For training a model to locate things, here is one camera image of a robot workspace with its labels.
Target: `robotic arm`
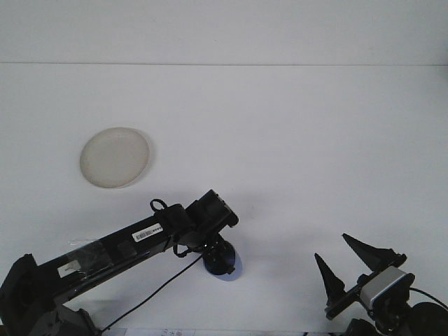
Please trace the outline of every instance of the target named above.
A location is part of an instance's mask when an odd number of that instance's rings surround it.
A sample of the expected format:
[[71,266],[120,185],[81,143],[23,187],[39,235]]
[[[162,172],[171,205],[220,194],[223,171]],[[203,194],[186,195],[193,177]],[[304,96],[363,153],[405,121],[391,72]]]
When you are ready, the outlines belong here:
[[[7,335],[100,335],[85,310],[72,311],[63,304],[171,247],[178,257],[203,253],[213,274],[234,270],[235,250],[219,232],[236,225],[238,217],[214,191],[186,209],[159,199],[150,205],[153,216],[42,265],[31,254],[17,260],[0,288],[0,317]],[[185,250],[179,252],[179,246]]]
[[346,292],[344,282],[315,254],[328,296],[327,319],[332,320],[349,305],[359,302],[376,326],[353,319],[344,336],[448,335],[448,311],[444,307],[431,302],[408,305],[415,276],[398,269],[406,261],[406,255],[372,247],[347,234],[342,236],[372,273],[362,274],[357,284]]

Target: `sticker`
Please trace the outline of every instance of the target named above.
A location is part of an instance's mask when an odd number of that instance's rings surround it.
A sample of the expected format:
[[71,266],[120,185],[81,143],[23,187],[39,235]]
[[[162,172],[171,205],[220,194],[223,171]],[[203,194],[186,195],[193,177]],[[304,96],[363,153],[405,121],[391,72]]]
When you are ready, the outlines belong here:
[[133,233],[132,237],[134,238],[135,242],[138,243],[143,239],[149,238],[161,231],[163,231],[163,229],[160,226],[160,224],[154,224],[153,226],[147,227],[146,229],[142,229],[138,232]]
[[79,262],[77,260],[72,260],[68,264],[59,267],[57,271],[59,272],[59,276],[63,278],[69,274],[72,274],[73,272],[79,271],[80,269],[81,265],[79,265]]

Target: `white wall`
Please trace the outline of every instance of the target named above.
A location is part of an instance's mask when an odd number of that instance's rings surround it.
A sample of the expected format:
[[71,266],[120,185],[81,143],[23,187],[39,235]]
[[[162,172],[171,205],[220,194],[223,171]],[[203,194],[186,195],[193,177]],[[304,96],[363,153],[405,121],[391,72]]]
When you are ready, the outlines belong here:
[[1,1],[0,61],[447,64],[446,0]]

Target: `barcode label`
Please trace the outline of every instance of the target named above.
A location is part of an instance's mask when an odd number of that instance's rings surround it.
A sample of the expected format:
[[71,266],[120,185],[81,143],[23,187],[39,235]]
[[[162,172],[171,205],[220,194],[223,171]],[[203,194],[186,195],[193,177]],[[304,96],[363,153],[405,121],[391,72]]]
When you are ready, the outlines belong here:
[[138,232],[133,233],[132,237],[134,238],[134,241],[138,243],[141,242],[143,239],[149,238],[161,231],[163,231],[163,229],[160,226],[160,224],[154,224],[153,226],[147,227],[146,229],[142,229]]

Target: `white plate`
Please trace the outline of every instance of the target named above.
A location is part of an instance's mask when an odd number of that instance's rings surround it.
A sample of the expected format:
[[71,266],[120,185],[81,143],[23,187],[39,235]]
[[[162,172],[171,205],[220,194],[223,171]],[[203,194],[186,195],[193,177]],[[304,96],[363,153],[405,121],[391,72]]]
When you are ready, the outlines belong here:
[[105,129],[89,140],[80,157],[84,177],[103,188],[118,188],[133,182],[145,169],[149,147],[134,129]]

